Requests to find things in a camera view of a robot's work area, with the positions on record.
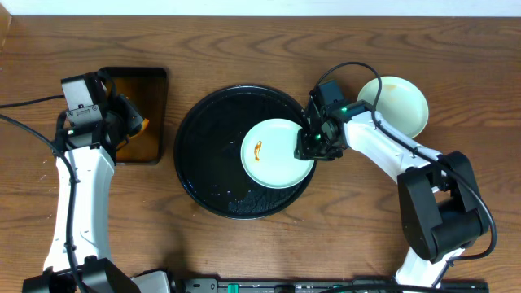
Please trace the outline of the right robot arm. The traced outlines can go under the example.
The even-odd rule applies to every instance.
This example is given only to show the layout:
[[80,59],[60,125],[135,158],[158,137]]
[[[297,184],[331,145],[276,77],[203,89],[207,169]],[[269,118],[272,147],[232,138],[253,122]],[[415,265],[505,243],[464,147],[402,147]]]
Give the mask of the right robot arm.
[[297,136],[299,160],[331,161],[344,150],[362,153],[398,187],[401,224],[409,250],[396,272],[400,285],[439,289],[464,250],[494,232],[468,158],[443,155],[407,137],[365,101],[350,103],[335,81],[316,85]]

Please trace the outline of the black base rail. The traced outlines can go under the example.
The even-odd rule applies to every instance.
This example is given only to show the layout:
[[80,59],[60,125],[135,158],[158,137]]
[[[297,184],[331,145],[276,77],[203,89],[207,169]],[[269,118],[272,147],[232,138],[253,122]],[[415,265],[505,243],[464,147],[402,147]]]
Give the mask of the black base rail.
[[314,293],[344,286],[362,286],[356,292],[402,292],[389,278],[355,279],[351,282],[244,281],[193,278],[172,281],[173,292],[182,293]]

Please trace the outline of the black rectangular water tray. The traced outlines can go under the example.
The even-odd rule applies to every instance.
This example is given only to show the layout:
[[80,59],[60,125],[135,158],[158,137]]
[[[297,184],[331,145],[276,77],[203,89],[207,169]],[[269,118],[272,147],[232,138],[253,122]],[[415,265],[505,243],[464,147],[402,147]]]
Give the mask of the black rectangular water tray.
[[124,94],[148,119],[148,126],[116,153],[118,164],[157,164],[164,149],[164,116],[169,89],[165,68],[105,67],[115,82],[116,92]]

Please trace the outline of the light blue plate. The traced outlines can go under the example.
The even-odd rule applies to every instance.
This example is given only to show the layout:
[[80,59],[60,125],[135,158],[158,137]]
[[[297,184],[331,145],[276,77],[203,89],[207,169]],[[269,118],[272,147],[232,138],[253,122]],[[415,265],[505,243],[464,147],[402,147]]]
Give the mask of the light blue plate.
[[408,138],[415,138],[428,122],[429,107],[424,94],[416,85],[400,77],[381,77],[381,82],[376,106],[381,120]]
[[313,160],[295,157],[301,129],[296,122],[280,118],[253,126],[244,137],[239,152],[246,174],[254,182],[272,189],[301,183],[314,166]]

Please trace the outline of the round black serving tray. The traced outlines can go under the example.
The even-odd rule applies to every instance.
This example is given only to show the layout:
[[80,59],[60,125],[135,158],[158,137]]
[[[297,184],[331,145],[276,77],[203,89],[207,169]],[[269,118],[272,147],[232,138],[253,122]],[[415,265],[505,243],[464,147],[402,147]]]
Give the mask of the round black serving tray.
[[203,98],[181,123],[173,148],[187,194],[201,207],[231,219],[281,212],[300,197],[312,177],[285,189],[264,187],[245,172],[240,147],[261,121],[282,118],[304,126],[303,113],[290,95],[263,85],[233,85]]

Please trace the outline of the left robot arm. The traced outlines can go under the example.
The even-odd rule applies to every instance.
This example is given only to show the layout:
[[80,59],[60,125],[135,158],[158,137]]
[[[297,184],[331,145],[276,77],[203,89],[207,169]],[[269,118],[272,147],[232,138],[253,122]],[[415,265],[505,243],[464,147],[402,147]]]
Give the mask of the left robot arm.
[[116,153],[148,125],[117,86],[165,76],[162,68],[105,67],[61,81],[68,108],[59,114],[53,141],[59,174],[54,237],[42,274],[24,280],[24,292],[171,290],[161,269],[125,275],[113,263],[108,240]]

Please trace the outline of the orange green scrub sponge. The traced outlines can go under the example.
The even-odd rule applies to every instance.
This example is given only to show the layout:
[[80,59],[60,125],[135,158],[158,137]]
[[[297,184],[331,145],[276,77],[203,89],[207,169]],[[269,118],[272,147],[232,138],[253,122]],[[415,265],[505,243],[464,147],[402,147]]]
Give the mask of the orange green scrub sponge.
[[133,127],[130,130],[130,132],[128,134],[128,138],[133,139],[133,138],[139,137],[146,130],[148,124],[149,124],[149,120],[144,119],[139,125],[136,125],[135,127]]

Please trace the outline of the light blue plate top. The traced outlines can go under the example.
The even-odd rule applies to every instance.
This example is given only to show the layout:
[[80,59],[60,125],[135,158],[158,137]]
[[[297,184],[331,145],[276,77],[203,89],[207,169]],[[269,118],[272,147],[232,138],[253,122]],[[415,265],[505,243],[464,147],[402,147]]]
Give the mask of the light blue plate top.
[[416,85],[400,77],[381,77],[381,82],[376,106],[381,120],[408,138],[415,138],[428,122],[429,107],[424,94]]

